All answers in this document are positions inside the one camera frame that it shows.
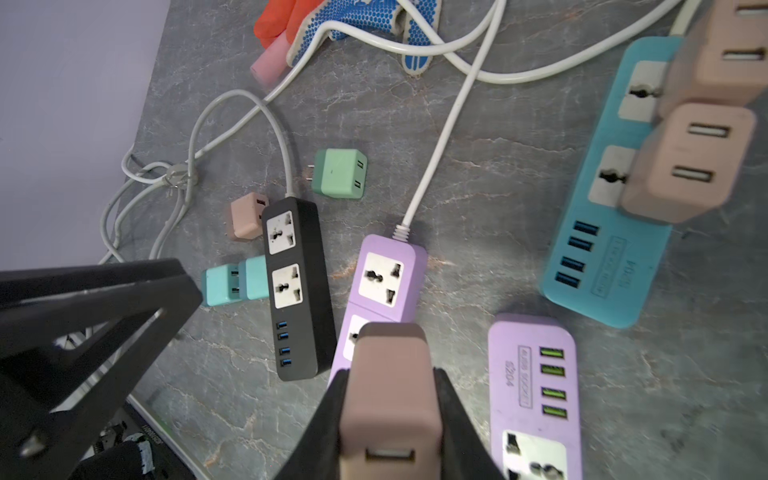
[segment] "blue dotted glove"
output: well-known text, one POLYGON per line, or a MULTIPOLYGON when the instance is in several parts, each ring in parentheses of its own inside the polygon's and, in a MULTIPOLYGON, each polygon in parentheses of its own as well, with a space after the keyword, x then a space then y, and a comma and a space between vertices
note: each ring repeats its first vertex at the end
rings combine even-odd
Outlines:
MULTIPOLYGON (((424 18, 437 29, 442 0, 418 0, 414 5, 424 18)), ((403 42, 408 45, 430 45, 424 32, 410 15, 402 15, 402 7, 395 0, 325 0, 302 22, 296 39, 288 51, 288 65, 294 66, 310 46, 320 24, 337 20, 363 30, 379 30, 393 35, 403 33, 403 42)), ((341 40, 347 35, 330 31, 328 38, 341 40)), ((419 75, 429 66, 432 57, 402 56, 402 67, 408 74, 419 75)))

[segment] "black power strip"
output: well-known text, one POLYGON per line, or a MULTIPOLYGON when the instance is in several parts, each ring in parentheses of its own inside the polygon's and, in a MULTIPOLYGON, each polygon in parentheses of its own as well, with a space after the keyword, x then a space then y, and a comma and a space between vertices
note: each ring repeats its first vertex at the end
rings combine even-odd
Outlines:
POLYGON ((309 379, 330 368, 336 327, 317 206, 294 197, 261 215, 277 375, 309 379))

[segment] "cable strain relief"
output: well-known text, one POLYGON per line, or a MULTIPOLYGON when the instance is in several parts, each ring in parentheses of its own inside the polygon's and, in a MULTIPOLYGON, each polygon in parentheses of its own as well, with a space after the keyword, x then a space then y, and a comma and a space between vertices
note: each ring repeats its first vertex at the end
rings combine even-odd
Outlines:
POLYGON ((398 225, 395 227, 395 234, 392 235, 392 238, 395 240, 400 240, 401 242, 408 242, 408 235, 410 235, 411 229, 406 227, 405 225, 398 225))

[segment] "teal power strip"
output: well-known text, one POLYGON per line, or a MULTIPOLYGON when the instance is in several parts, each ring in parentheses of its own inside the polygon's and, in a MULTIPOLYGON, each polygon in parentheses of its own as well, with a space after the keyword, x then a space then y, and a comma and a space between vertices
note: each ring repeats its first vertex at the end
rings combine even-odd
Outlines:
POLYGON ((617 328, 637 321, 672 231, 616 205, 681 42, 640 38, 624 53, 540 283, 549 300, 617 328))

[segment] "gray floor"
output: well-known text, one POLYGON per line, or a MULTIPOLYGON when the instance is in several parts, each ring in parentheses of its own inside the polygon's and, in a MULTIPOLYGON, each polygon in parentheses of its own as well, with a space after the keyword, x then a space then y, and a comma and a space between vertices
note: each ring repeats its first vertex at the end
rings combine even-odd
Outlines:
MULTIPOLYGON (((447 0, 441 33, 463 35, 490 4, 447 0)), ((512 1, 486 69, 557 61, 655 4, 512 1)), ((262 51, 252 26, 264 5, 172 2, 137 139, 141 161, 184 160, 198 114, 219 93, 263 93, 248 67, 262 51)), ((645 34, 665 35, 670 23, 667 17, 645 34)), ((486 335, 494 314, 546 315, 562 321, 578 345, 585 478, 756 478, 768 470, 765 96, 755 104, 763 136, 732 200, 675 227, 636 326, 606 327, 549 303, 536 287, 623 50, 534 84, 474 87, 413 228, 412 241, 430 255, 418 323, 486 444, 486 335)), ((301 196, 319 207, 337 328, 363 237, 390 235, 399 222, 462 79, 442 58, 410 78, 396 55, 347 39, 323 47, 273 103, 290 136, 301 196), (368 155, 363 199, 311 193, 306 166, 327 147, 368 155)), ((248 108, 229 101, 200 140, 248 108)), ((196 280, 206 268, 260 255, 260 241, 227 240, 221 212, 248 191, 281 198, 283 183, 277 143, 258 117, 200 162, 194 208, 164 254, 196 280)), ((131 221, 129 257, 147 256, 170 213, 165 193, 153 200, 131 221)), ((268 302, 255 301, 200 308, 137 392, 215 478, 271 478, 327 380, 327 373, 278 380, 268 302)))

